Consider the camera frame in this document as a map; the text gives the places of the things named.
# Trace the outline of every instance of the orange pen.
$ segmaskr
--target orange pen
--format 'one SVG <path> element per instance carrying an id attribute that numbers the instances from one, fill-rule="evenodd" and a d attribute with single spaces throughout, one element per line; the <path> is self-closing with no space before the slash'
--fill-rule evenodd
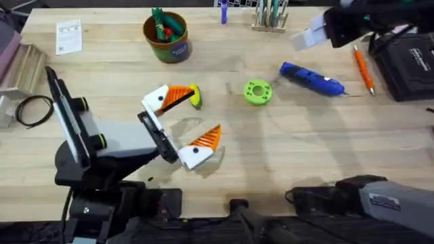
<path id="1" fill-rule="evenodd" d="M 354 45 L 354 56 L 355 59 L 357 60 L 357 64 L 359 65 L 359 70 L 361 76 L 363 77 L 363 80 L 365 81 L 366 88 L 373 96 L 375 96 L 374 84 L 371 80 L 371 77 L 369 76 L 368 70 L 366 70 L 365 61 L 363 61 L 363 57 L 361 56 L 361 53 L 357 49 L 356 45 Z"/>

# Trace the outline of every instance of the black case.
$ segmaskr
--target black case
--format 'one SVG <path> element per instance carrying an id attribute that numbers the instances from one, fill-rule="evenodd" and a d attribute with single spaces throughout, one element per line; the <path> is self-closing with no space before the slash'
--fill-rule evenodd
<path id="1" fill-rule="evenodd" d="M 397 102 L 434 98 L 433 47 L 429 35 L 405 34 L 374 58 Z"/>

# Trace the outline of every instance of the label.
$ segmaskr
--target label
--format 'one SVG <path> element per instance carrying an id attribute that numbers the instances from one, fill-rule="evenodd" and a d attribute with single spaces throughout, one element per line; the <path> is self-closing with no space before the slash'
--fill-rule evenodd
<path id="1" fill-rule="evenodd" d="M 387 207 L 396 211 L 401 211 L 401 206 L 399 205 L 399 200 L 395 197 L 383 196 L 375 193 L 369 194 L 369 201 L 373 205 Z"/>
<path id="2" fill-rule="evenodd" d="M 177 43 L 170 48 L 170 54 L 176 60 L 185 60 L 189 52 L 189 45 L 186 41 Z"/>
<path id="3" fill-rule="evenodd" d="M 159 49 L 152 46 L 152 49 L 157 57 L 164 62 L 181 62 L 189 56 L 189 46 L 186 41 L 177 43 L 169 49 Z"/>
<path id="4" fill-rule="evenodd" d="M 416 61 L 417 65 L 421 66 L 425 71 L 431 71 L 429 64 L 423 60 L 423 54 L 420 49 L 410 48 L 408 51 L 413 56 L 413 59 Z"/>

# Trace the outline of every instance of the green 3d-printed part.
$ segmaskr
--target green 3d-printed part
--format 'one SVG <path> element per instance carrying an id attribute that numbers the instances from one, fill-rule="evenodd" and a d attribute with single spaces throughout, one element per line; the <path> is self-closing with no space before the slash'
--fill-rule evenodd
<path id="1" fill-rule="evenodd" d="M 178 36 L 182 36 L 184 34 L 184 28 L 172 17 L 167 14 L 163 15 L 163 23 L 164 26 L 171 28 L 171 30 Z"/>
<path id="2" fill-rule="evenodd" d="M 202 107 L 202 99 L 201 99 L 201 93 L 199 91 L 199 88 L 194 83 L 190 84 L 190 88 L 195 90 L 195 95 L 190 97 L 190 103 L 194 108 L 200 110 Z"/>
<path id="3" fill-rule="evenodd" d="M 157 31 L 157 39 L 165 41 L 164 26 L 163 26 L 163 10 L 159 7 L 152 9 L 152 17 L 155 20 L 155 30 Z"/>
<path id="4" fill-rule="evenodd" d="M 258 79 L 252 79 L 244 85 L 244 98 L 253 105 L 264 105 L 273 96 L 271 86 Z"/>

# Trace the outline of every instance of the marker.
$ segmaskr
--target marker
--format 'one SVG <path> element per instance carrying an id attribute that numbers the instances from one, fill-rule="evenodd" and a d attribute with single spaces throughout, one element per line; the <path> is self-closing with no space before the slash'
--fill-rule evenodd
<path id="1" fill-rule="evenodd" d="M 226 24 L 228 22 L 228 17 L 226 15 L 228 11 L 228 0 L 222 0 L 222 4 L 220 5 L 220 8 L 222 9 L 222 24 Z"/>
<path id="2" fill-rule="evenodd" d="M 359 66 L 361 76 L 363 77 L 363 80 L 365 81 L 366 88 L 371 93 L 371 95 L 375 96 L 374 84 L 372 82 L 371 77 L 369 76 L 368 70 L 366 69 L 365 61 L 363 60 L 363 57 L 361 56 L 361 53 L 357 49 L 356 45 L 354 45 L 354 56 L 355 56 L 355 59 L 357 60 L 357 64 Z"/>

